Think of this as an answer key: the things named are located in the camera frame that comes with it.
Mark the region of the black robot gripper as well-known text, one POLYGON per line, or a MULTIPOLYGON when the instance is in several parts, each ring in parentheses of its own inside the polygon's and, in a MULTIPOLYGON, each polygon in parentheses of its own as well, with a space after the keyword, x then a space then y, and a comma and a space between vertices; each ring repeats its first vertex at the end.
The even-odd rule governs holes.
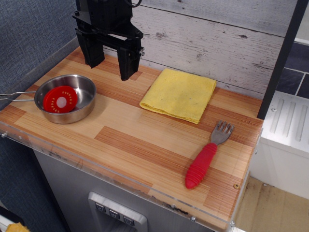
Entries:
POLYGON ((78 0, 73 13, 76 35, 85 63, 91 68, 104 59, 103 45, 117 50, 120 76, 128 80, 139 69, 144 48, 143 33, 132 23, 133 4, 130 0, 78 0))

